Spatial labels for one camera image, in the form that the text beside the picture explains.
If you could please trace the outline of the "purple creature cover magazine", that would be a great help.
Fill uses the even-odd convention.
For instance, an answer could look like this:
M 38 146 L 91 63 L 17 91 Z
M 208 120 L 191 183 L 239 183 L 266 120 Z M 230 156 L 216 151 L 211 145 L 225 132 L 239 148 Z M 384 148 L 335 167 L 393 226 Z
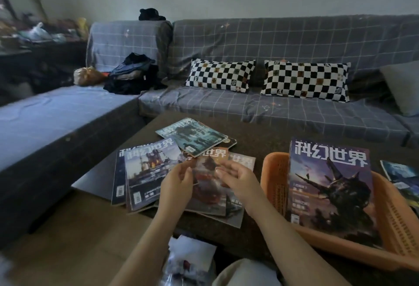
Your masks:
M 382 249 L 368 149 L 293 137 L 287 184 L 290 223 Z

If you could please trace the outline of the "red cover magazine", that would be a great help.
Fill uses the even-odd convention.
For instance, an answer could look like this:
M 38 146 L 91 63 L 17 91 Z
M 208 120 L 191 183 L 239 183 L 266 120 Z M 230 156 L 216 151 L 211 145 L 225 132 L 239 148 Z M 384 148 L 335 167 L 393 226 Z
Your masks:
M 228 158 L 228 148 L 217 146 L 193 159 L 193 191 L 186 211 L 223 218 L 242 211 L 241 202 L 215 173 L 221 162 L 228 161 Z

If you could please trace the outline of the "grey checked covered sofa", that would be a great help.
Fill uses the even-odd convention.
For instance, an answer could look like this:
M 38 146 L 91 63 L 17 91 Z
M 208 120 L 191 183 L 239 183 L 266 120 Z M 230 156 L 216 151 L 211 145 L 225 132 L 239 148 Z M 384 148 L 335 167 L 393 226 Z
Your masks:
M 419 147 L 379 69 L 419 60 L 419 15 L 110 21 L 91 26 L 86 65 L 110 72 L 131 52 L 168 87 L 121 96 L 61 87 L 0 107 L 0 249 L 71 185 L 165 110 Z M 247 93 L 185 86 L 195 59 L 256 60 Z M 263 96 L 264 61 L 346 63 L 350 103 Z

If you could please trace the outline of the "orange plastic basket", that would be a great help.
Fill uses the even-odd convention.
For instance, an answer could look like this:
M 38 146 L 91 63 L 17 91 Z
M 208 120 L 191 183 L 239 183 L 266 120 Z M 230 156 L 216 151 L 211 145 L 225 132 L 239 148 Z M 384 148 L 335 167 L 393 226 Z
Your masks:
M 273 152 L 263 162 L 260 185 L 270 203 L 285 215 L 289 154 Z M 381 270 L 400 268 L 419 272 L 419 219 L 405 198 L 385 177 L 372 171 L 375 210 L 383 250 L 344 240 L 293 224 L 308 244 L 318 250 L 339 255 Z

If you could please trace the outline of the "yellow object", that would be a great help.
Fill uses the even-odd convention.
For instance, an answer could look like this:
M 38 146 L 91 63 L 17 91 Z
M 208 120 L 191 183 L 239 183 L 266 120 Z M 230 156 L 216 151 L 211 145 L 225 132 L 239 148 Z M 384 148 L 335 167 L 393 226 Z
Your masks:
M 89 25 L 86 18 L 80 17 L 76 20 L 77 31 L 80 38 L 84 41 L 87 41 L 89 38 Z

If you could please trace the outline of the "person's left forearm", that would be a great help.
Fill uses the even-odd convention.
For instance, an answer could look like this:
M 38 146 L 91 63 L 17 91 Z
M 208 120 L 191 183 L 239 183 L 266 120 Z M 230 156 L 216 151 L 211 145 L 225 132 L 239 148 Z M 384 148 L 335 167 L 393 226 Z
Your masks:
M 108 286 L 158 286 L 168 244 L 183 211 L 158 210 Z

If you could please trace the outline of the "black cloth bundle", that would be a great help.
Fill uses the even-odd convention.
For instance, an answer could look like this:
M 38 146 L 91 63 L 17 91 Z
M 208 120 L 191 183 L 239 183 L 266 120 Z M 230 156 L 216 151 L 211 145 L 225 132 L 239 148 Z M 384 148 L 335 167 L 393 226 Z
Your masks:
M 160 16 L 159 12 L 154 8 L 140 9 L 139 21 L 165 21 L 164 16 Z

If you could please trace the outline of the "dark wooden side table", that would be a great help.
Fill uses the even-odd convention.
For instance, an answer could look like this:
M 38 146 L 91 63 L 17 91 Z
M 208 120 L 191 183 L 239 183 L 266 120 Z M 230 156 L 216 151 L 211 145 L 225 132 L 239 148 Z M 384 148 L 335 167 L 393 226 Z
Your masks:
M 74 84 L 86 65 L 86 41 L 47 42 L 26 49 L 0 46 L 0 107 Z

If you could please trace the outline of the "brown plastic bag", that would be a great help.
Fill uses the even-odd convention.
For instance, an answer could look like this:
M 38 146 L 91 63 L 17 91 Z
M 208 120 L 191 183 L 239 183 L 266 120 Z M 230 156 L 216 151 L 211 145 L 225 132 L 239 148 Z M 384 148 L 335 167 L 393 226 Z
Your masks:
M 74 85 L 87 87 L 87 86 L 96 86 L 103 83 L 107 76 L 94 67 L 82 67 L 78 68 L 73 73 Z

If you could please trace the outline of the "pile of dark clothes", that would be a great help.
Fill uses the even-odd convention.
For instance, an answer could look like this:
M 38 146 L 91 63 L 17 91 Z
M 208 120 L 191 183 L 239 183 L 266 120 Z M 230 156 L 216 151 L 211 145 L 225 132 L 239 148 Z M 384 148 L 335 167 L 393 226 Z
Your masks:
M 154 59 L 132 52 L 108 74 L 103 89 L 118 95 L 140 95 L 144 91 L 166 89 L 158 73 L 159 66 Z

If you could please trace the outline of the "person's right forearm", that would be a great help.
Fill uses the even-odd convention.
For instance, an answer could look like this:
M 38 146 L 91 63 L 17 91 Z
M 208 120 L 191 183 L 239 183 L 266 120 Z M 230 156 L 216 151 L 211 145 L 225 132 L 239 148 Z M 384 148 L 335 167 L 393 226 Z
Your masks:
M 288 286 L 352 286 L 278 213 L 269 201 L 246 205 Z

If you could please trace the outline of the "plain grey pillow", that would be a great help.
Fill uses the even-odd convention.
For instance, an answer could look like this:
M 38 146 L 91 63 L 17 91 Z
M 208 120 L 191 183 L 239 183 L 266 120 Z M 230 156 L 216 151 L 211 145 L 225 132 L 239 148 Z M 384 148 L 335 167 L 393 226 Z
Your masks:
M 419 60 L 380 68 L 403 116 L 419 115 Z

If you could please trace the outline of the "black white checkered pillow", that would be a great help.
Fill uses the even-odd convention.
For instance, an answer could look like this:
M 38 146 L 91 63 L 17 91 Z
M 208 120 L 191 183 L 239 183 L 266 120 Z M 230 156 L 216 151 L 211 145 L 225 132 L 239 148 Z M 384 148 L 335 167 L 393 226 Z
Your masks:
M 265 96 L 318 98 L 347 103 L 351 63 L 293 63 L 266 60 Z
M 247 93 L 256 60 L 218 62 L 195 59 L 185 86 Z

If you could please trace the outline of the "person's right hand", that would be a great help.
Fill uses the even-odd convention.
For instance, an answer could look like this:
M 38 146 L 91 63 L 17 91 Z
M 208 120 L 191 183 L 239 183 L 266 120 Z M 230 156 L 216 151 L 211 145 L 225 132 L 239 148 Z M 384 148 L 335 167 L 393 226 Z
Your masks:
M 222 161 L 221 165 L 215 169 L 233 169 L 237 172 L 235 186 L 230 188 L 249 216 L 256 220 L 266 197 L 255 174 L 249 168 L 234 161 Z

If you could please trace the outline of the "dark blue edge magazine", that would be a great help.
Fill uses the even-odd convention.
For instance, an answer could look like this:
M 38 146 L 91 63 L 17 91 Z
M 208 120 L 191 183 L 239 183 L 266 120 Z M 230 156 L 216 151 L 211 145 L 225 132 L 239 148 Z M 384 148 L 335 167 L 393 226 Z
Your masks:
M 131 151 L 132 148 L 120 149 L 116 155 L 116 162 L 113 177 L 113 189 L 111 205 L 123 205 L 126 202 L 126 169 L 125 169 L 125 155 Z

